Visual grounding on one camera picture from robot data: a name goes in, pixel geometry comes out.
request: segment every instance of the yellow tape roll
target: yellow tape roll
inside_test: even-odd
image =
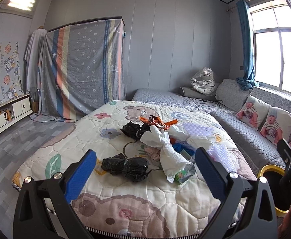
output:
[[[264,166],[261,171],[258,173],[258,176],[257,178],[263,176],[263,174],[265,172],[268,172],[268,171],[273,171],[273,172],[277,172],[279,173],[280,175],[284,176],[284,169],[280,168],[279,166],[276,166],[274,164],[268,164],[266,166]],[[278,209],[277,207],[275,207],[275,211],[276,211],[276,215],[278,217],[284,217],[287,213],[288,213],[288,210],[280,210]]]

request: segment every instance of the black plastic bag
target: black plastic bag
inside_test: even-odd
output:
[[[110,172],[112,175],[118,175],[122,173],[125,161],[126,161],[126,158],[121,153],[114,157],[103,159],[101,168],[104,171]]]
[[[148,169],[146,159],[142,157],[126,159],[122,153],[103,159],[101,168],[112,175],[123,174],[124,177],[132,182],[143,181],[150,173],[146,171]]]
[[[140,182],[148,177],[149,173],[146,172],[147,169],[148,163],[146,159],[142,157],[132,157],[124,164],[122,173],[128,180]]]
[[[139,124],[132,123],[131,121],[124,125],[121,128],[121,131],[128,137],[131,137],[135,140],[139,140],[145,131],[150,131],[150,125],[143,124],[140,126]]]

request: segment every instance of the gray wall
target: gray wall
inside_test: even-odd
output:
[[[176,91],[199,69],[228,78],[231,28],[219,0],[52,0],[45,28],[122,16],[127,97],[138,88]]]
[[[235,0],[229,3],[229,8],[236,6]],[[258,5],[271,0],[252,0],[249,1],[249,6]],[[240,66],[243,65],[243,43],[242,43],[242,33],[240,19],[236,7],[229,12],[231,19],[231,42],[232,42],[232,51],[231,51],[231,67],[230,67],[230,79],[235,80],[237,77],[243,77],[244,72],[240,70]]]
[[[19,60],[21,83],[24,92],[26,91],[26,62],[25,52],[28,45],[29,35],[35,29],[44,24],[44,20],[48,11],[51,0],[39,0],[36,11],[32,19],[8,13],[0,12],[0,42],[13,41],[19,44]]]

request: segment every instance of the sofa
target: sofa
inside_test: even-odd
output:
[[[279,92],[261,87],[254,87],[250,91],[242,91],[239,90],[234,80],[224,80],[218,90],[216,98],[219,101],[222,99],[225,106],[236,112],[243,106],[248,94],[251,94],[273,107],[279,107],[291,113],[291,97]],[[231,136],[255,175],[267,164],[275,164],[285,168],[285,163],[278,154],[276,145],[259,133],[261,127],[259,130],[255,130],[241,122],[235,116],[235,113],[214,111],[210,112],[210,114]]]

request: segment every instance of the bear print quilt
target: bear print quilt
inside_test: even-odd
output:
[[[164,122],[177,119],[179,126],[191,123],[206,127],[215,136],[214,142],[226,146],[237,173],[256,180],[230,136],[211,115],[139,102],[111,101],[43,145],[21,165],[12,179],[13,185],[20,189],[27,176],[42,180],[56,172],[64,172],[92,149],[97,153],[97,165],[79,197],[71,202],[89,230],[106,232],[113,237],[143,238],[174,238],[201,233],[220,202],[213,198],[197,168],[196,174],[182,184],[169,183],[162,170],[152,171],[145,180],[132,183],[101,168],[104,158],[125,150],[128,158],[144,157],[149,169],[158,169],[158,161],[152,157],[158,150],[135,142],[120,130],[130,121],[142,124],[139,117],[148,118],[149,115],[159,116]],[[49,200],[46,204],[54,211]],[[237,220],[243,205],[244,201],[241,201],[234,219]]]

